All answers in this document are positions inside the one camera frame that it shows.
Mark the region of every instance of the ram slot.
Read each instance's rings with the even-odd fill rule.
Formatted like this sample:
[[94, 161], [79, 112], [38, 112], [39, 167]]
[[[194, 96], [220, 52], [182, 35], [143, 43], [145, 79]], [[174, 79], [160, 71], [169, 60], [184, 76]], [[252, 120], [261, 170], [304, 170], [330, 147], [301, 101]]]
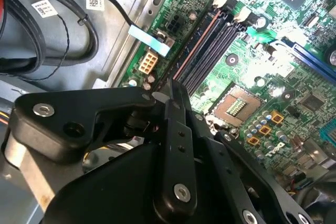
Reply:
[[204, 62], [197, 64], [194, 77], [189, 78], [189, 82], [185, 84], [190, 95], [197, 90], [240, 33], [235, 26], [227, 27], [226, 25], [224, 30], [220, 39], [217, 41], [218, 45], [207, 54], [204, 58]]
[[246, 26], [233, 21], [232, 15], [222, 13], [192, 55], [177, 80], [192, 95], [225, 54], [232, 42]]

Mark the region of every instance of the metal frame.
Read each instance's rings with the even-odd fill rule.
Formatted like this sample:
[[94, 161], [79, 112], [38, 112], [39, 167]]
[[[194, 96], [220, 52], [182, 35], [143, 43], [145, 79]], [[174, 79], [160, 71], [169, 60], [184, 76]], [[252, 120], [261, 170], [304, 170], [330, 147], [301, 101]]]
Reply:
[[[89, 223], [96, 216], [107, 223], [108, 216], [102, 216], [109, 210], [124, 223], [225, 218], [229, 223], [297, 224], [304, 218], [313, 224], [229, 133], [213, 138], [205, 119], [191, 110], [185, 87], [171, 81], [166, 90], [165, 103], [141, 88], [17, 99], [3, 146], [5, 162], [21, 171], [45, 211], [44, 223], [55, 223], [55, 216], [60, 223], [77, 223], [78, 218]], [[49, 104], [55, 113], [36, 114], [32, 108], [37, 103]], [[84, 174], [86, 152], [134, 136], [143, 137], [144, 144]], [[246, 186], [259, 195], [260, 208]], [[83, 212], [87, 201], [90, 211]], [[125, 216], [128, 207], [137, 210]]]
[[[144, 31], [147, 31], [152, 25], [163, 3], [164, 0], [161, 0], [159, 5], [154, 5], [153, 0], [135, 0], [135, 5], [132, 7], [129, 16], [139, 27]], [[106, 64], [103, 68], [103, 72], [111, 72], [107, 81], [97, 79], [93, 88], [110, 88], [119, 85], [141, 44], [128, 34], [128, 30], [128, 24], [124, 24], [117, 38], [117, 42], [110, 53], [111, 56], [116, 55], [116, 57], [110, 57], [112, 61]]]

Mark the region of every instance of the cable label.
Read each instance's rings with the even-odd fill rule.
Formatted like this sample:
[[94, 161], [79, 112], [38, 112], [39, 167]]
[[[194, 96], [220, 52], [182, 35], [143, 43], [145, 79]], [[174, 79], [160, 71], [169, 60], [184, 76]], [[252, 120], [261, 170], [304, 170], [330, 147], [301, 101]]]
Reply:
[[42, 0], [31, 5], [42, 18], [47, 18], [57, 15], [57, 11], [49, 2], [49, 0]]
[[88, 10], [105, 10], [104, 0], [86, 0], [86, 9]]

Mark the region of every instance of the capacitor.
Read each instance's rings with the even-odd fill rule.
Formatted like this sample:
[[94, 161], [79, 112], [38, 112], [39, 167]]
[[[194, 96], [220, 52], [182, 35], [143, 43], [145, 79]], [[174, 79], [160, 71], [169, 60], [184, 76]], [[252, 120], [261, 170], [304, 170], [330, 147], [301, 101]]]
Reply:
[[206, 97], [206, 94], [204, 92], [202, 92], [200, 95], [199, 95], [199, 99], [204, 102], [206, 101], [207, 97]]
[[285, 133], [283, 131], [278, 131], [277, 133], [275, 133], [275, 135], [282, 141], [287, 142], [287, 136], [285, 135]]
[[266, 26], [266, 19], [264, 17], [258, 18], [256, 26], [258, 28], [262, 28], [262, 27]]
[[259, 121], [257, 121], [257, 120], [253, 121], [253, 125], [254, 125], [255, 128], [257, 128], [257, 129], [260, 129], [260, 128], [262, 127], [262, 124], [261, 124]]
[[205, 93], [205, 95], [207, 97], [209, 97], [211, 95], [211, 90], [208, 86], [206, 86], [204, 89], [203, 89], [203, 92]]
[[264, 78], [260, 76], [257, 76], [256, 78], [254, 78], [254, 82], [256, 83], [258, 87], [263, 87], [266, 84], [266, 81], [264, 80]]
[[258, 116], [258, 121], [262, 124], [265, 125], [267, 123], [266, 118], [263, 115]]
[[152, 86], [148, 82], [144, 82], [142, 86], [144, 90], [151, 90], [152, 88]]
[[254, 125], [250, 125], [248, 127], [248, 129], [252, 132], [252, 134], [256, 134], [257, 133], [257, 129], [254, 127]]
[[138, 86], [138, 80], [136, 77], [131, 77], [130, 80], [128, 81], [128, 84], [131, 86], [131, 87], [136, 87]]
[[251, 132], [250, 130], [245, 130], [245, 131], [244, 131], [244, 134], [245, 134], [245, 136], [246, 136], [247, 138], [251, 138], [251, 137], [253, 137], [253, 134], [252, 134], [252, 132]]
[[265, 157], [261, 150], [255, 151], [254, 155], [256, 155], [257, 159], [259, 159], [259, 160], [262, 160]]
[[264, 116], [267, 120], [271, 120], [271, 119], [272, 119], [272, 115], [271, 115], [271, 113], [269, 113], [269, 111], [264, 111], [264, 112], [263, 112], [263, 116]]
[[266, 141], [264, 146], [266, 147], [267, 150], [273, 151], [274, 150], [274, 145], [270, 141]]
[[332, 64], [333, 66], [336, 66], [336, 43], [331, 45], [326, 52], [324, 53], [325, 58], [327, 61]]
[[147, 82], [148, 83], [153, 83], [155, 81], [155, 75], [153, 75], [152, 73], [148, 75], [147, 77]]
[[189, 13], [189, 19], [194, 21], [194, 20], [197, 20], [197, 12], [192, 10], [190, 13]]

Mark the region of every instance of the black ram slot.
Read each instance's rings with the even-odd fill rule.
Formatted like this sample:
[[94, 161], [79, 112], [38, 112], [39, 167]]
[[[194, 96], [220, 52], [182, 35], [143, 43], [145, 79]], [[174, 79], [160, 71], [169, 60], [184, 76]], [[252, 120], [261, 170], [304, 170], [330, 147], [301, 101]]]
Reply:
[[205, 14], [199, 25], [195, 27], [194, 31], [192, 32], [192, 35], [190, 36], [190, 39], [188, 40], [188, 42], [186, 42], [184, 48], [181, 50], [179, 55], [170, 63], [163, 77], [160, 80], [158, 80], [157, 84], [154, 87], [155, 90], [159, 90], [161, 86], [165, 84], [168, 78], [173, 78], [176, 75], [176, 73], [179, 71], [180, 67], [183, 65], [184, 61], [186, 60], [190, 52], [194, 49], [197, 42], [205, 33], [208, 26], [211, 24], [211, 22], [213, 21], [214, 17], [218, 12], [219, 10], [213, 10]]
[[221, 57], [233, 43], [233, 41], [237, 38], [239, 34], [239, 30], [236, 27], [228, 27], [226, 29], [226, 34], [222, 36], [222, 43], [219, 43], [219, 48], [214, 52], [213, 57], [207, 57], [205, 64], [200, 65], [198, 67], [198, 75], [196, 75], [191, 81], [186, 84], [187, 90], [189, 94], [193, 94], [201, 83], [205, 80], [205, 78], [209, 75], [209, 73], [213, 70], [216, 64], [219, 62]]
[[178, 79], [186, 86], [189, 95], [197, 90], [238, 34], [246, 30], [246, 26], [232, 21], [232, 15], [221, 15], [219, 20], [222, 22], [214, 24], [215, 29], [207, 34], [207, 40], [200, 44], [200, 48], [194, 52], [193, 60], [189, 62], [189, 67], [184, 69], [181, 76], [185, 78]]

